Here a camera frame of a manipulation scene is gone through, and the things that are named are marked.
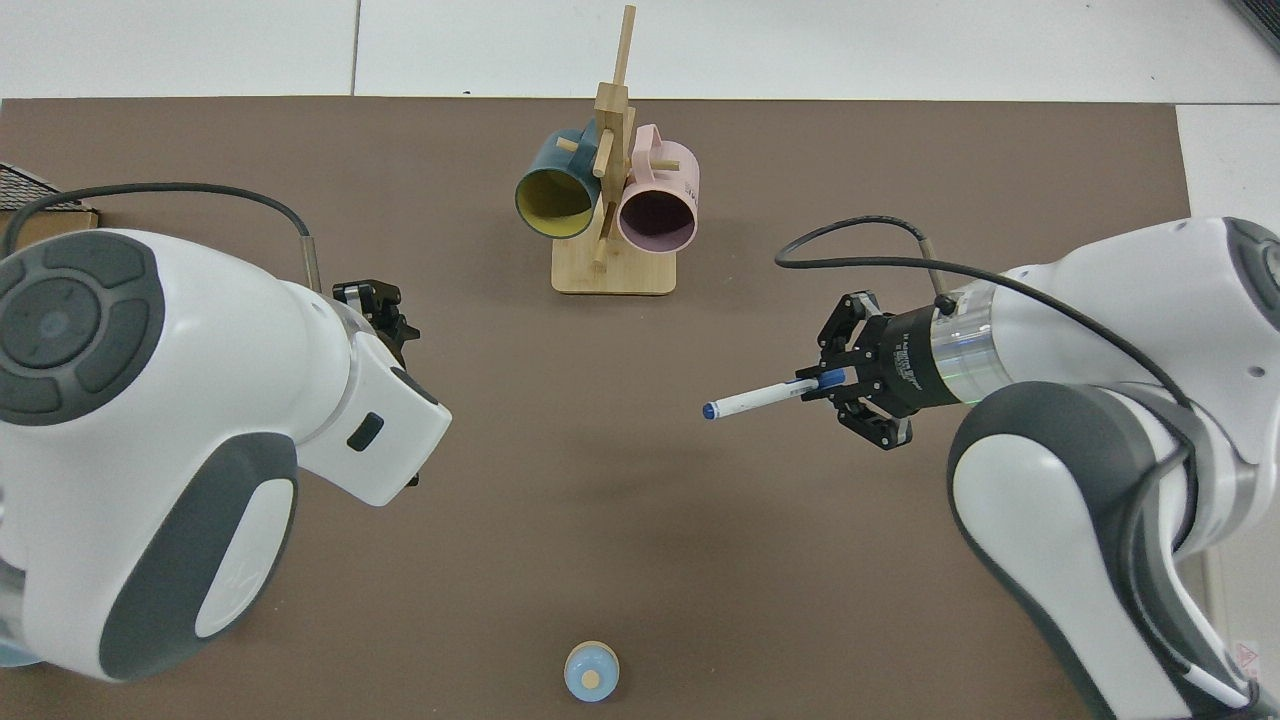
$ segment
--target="pink mug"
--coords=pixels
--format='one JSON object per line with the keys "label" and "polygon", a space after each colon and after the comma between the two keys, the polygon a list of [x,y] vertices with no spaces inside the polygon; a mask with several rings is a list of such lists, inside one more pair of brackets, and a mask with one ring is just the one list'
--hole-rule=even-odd
{"label": "pink mug", "polygon": [[631,174],[618,201],[618,233],[645,252],[675,252],[698,233],[698,159],[658,126],[636,128]]}

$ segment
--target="teal mug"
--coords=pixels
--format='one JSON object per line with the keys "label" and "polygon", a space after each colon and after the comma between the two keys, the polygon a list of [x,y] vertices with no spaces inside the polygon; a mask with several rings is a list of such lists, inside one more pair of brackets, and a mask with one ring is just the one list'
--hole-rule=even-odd
{"label": "teal mug", "polygon": [[591,224],[600,197],[600,179],[591,174],[599,145],[594,119],[543,142],[516,184],[516,210],[525,224],[552,238],[573,237]]}

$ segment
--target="circular button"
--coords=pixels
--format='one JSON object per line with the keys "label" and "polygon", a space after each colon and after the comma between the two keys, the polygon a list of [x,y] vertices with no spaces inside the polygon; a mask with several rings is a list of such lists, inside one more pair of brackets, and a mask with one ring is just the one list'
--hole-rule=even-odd
{"label": "circular button", "polygon": [[97,297],[84,283],[41,281],[9,302],[0,318],[0,347],[24,368],[54,368],[88,347],[100,316]]}

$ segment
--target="cardboard box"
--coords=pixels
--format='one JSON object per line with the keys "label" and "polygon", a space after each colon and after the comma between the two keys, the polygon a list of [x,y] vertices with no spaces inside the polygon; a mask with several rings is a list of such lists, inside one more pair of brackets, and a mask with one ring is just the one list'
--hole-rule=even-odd
{"label": "cardboard box", "polygon": [[[9,227],[12,211],[0,211],[0,232]],[[87,231],[97,227],[97,211],[67,210],[59,213],[36,213],[18,233],[18,250],[64,232]]]}

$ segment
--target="black cable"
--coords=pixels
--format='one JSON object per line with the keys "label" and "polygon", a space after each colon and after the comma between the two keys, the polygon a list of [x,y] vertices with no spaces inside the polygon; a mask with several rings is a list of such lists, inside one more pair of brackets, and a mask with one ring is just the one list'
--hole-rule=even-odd
{"label": "black cable", "polygon": [[58,205],[59,202],[70,202],[73,200],[86,200],[90,197],[106,197],[109,195],[132,195],[136,192],[207,192],[212,195],[242,197],[244,200],[252,200],[253,202],[266,205],[288,218],[289,222],[293,223],[293,227],[297,228],[301,237],[311,236],[311,231],[307,229],[306,223],[303,223],[302,218],[289,209],[288,205],[251,190],[202,182],[140,182],[127,184],[104,184],[100,187],[86,187],[83,190],[72,190],[68,192],[59,192],[56,195],[46,195],[40,200],[33,200],[23,205],[17,213],[14,213],[13,218],[9,220],[9,227],[4,232],[3,242],[0,242],[0,260],[13,255],[14,249],[18,247],[18,232],[22,229],[22,225],[24,225],[27,220],[40,210]]}
{"label": "black cable", "polygon": [[1156,620],[1151,616],[1147,606],[1142,602],[1142,593],[1138,589],[1138,574],[1134,571],[1134,562],[1137,560],[1137,542],[1138,542],[1138,520],[1142,516],[1142,507],[1146,505],[1147,498],[1158,486],[1160,480],[1164,479],[1174,468],[1189,462],[1192,459],[1192,445],[1190,439],[1187,438],[1180,432],[1176,432],[1171,425],[1165,423],[1165,430],[1175,437],[1179,442],[1179,447],[1170,452],[1164,460],[1156,462],[1143,473],[1142,479],[1133,488],[1133,495],[1129,497],[1128,503],[1125,503],[1124,515],[1120,521],[1120,544],[1116,547],[1116,571],[1120,574],[1120,584],[1129,596],[1129,601],[1146,626],[1147,632],[1156,641],[1157,644],[1164,647],[1165,653],[1178,666],[1181,674],[1187,674],[1192,669],[1192,662],[1178,651],[1176,647],[1160,632],[1156,625]]}
{"label": "black cable", "polygon": [[941,270],[945,273],[955,273],[957,275],[968,275],[970,278],[987,281],[989,283],[1007,287],[1009,290],[1025,295],[1027,297],[1030,297],[1032,300],[1042,305],[1046,305],[1061,313],[1062,315],[1066,315],[1068,318],[1079,323],[1084,328],[1089,329],[1102,340],[1110,342],[1112,346],[1115,346],[1125,355],[1132,357],[1135,363],[1138,363],[1138,365],[1140,365],[1144,370],[1151,373],[1151,375],[1156,378],[1156,380],[1161,386],[1164,386],[1165,389],[1169,391],[1169,393],[1174,397],[1174,401],[1178,402],[1178,405],[1188,410],[1192,409],[1190,398],[1187,397],[1187,393],[1183,392],[1181,387],[1179,387],[1178,383],[1174,382],[1174,378],[1171,378],[1169,373],[1166,373],[1160,365],[1156,364],[1155,360],[1152,360],[1146,352],[1139,350],[1135,345],[1120,337],[1115,331],[1107,328],[1102,323],[1094,320],[1093,318],[1085,315],[1084,313],[1080,313],[1079,310],[1057,300],[1056,297],[1047,295],[1039,290],[1036,290],[1029,284],[1020,283],[1012,278],[1007,278],[1005,275],[991,273],[979,268],[972,268],[969,265],[961,265],[957,263],[946,263],[943,260],[927,260],[922,258],[864,256],[864,258],[822,258],[817,260],[787,259],[787,255],[790,255],[791,252],[794,252],[795,250],[797,250],[799,247],[801,247],[803,245],[808,243],[814,238],[818,238],[820,236],[824,236],[829,232],[841,228],[869,224],[869,223],[887,224],[902,228],[906,232],[911,233],[916,241],[924,242],[924,234],[922,234],[920,231],[915,228],[915,225],[908,223],[906,220],[902,220],[901,218],[893,218],[890,215],[861,215],[858,218],[850,218],[847,220],[840,220],[832,223],[829,225],[805,233],[797,237],[796,240],[792,240],[790,243],[787,243],[786,247],[783,247],[782,250],[778,251],[777,255],[774,255],[773,261],[780,268],[797,269],[797,270],[819,269],[819,268],[873,268],[873,266],[923,268],[927,270]]}

